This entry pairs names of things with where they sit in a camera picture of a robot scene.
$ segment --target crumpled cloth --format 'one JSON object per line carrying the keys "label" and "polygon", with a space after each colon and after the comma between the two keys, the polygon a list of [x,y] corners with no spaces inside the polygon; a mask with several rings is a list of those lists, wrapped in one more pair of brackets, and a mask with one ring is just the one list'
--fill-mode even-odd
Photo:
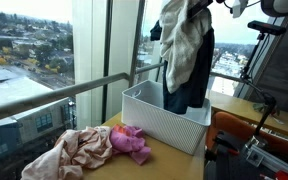
{"label": "crumpled cloth", "polygon": [[142,165],[148,159],[151,152],[151,148],[145,146],[143,136],[144,132],[140,128],[115,125],[110,135],[113,155],[129,153],[139,165]]}
{"label": "crumpled cloth", "polygon": [[203,36],[211,29],[211,12],[205,8],[192,19],[187,11],[201,0],[171,0],[162,9],[160,55],[168,61],[166,85],[169,93],[187,82],[195,66]]}
{"label": "crumpled cloth", "polygon": [[112,156],[110,127],[67,130],[55,147],[28,164],[22,179],[82,179],[82,167],[95,169]]}

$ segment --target pink fabric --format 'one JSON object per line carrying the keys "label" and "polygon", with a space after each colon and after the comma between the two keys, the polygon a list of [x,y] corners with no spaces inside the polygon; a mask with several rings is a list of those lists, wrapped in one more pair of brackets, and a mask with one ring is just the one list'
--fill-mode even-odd
{"label": "pink fabric", "polygon": [[22,179],[82,179],[82,167],[94,169],[112,156],[107,126],[67,130],[55,147],[28,164]]}
{"label": "pink fabric", "polygon": [[140,128],[115,125],[110,135],[113,154],[128,152],[139,165],[142,165],[151,152],[151,148],[145,146],[143,136],[144,132]]}

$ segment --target orange chair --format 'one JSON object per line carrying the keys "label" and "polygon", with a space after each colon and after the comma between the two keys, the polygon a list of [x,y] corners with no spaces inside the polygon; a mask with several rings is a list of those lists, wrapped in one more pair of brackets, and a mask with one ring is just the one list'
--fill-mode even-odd
{"label": "orange chair", "polygon": [[[207,149],[210,150],[212,148],[214,144],[213,139],[216,137],[219,130],[228,132],[245,142],[255,132],[255,128],[253,126],[245,123],[241,119],[226,112],[217,112],[213,115],[211,125],[207,131]],[[260,132],[260,135],[267,140],[270,151],[288,155],[288,140],[263,131]]]}

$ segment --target overcast sky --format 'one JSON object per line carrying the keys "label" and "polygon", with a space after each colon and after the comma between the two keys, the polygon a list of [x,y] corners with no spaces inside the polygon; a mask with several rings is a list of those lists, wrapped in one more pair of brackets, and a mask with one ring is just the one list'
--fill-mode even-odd
{"label": "overcast sky", "polygon": [[[147,0],[146,15],[144,17],[143,34],[149,35],[155,22],[159,18],[163,0]],[[249,0],[252,4],[258,0]],[[234,0],[226,0],[232,6]],[[56,20],[58,22],[72,22],[71,0],[0,0],[0,11],[5,13],[16,13]],[[258,31],[247,28],[247,23],[253,20],[267,22],[268,16],[264,15],[260,4],[247,8],[242,16],[233,19],[224,4],[214,1],[209,9],[212,13],[213,28],[215,30],[216,42],[231,42],[240,44],[256,44]]]}

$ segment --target metal railing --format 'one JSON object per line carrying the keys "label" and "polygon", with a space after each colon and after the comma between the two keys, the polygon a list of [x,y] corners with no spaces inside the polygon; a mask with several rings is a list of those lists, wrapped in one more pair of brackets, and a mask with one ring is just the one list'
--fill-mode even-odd
{"label": "metal railing", "polygon": [[0,105],[0,119],[30,110],[66,97],[74,96],[76,94],[92,90],[97,87],[110,84],[122,79],[129,80],[129,75],[126,73],[119,73],[107,77],[103,77],[94,81],[89,81],[73,86],[64,87],[53,90],[51,92],[43,93],[37,96],[28,97],[18,101],[13,101]]}

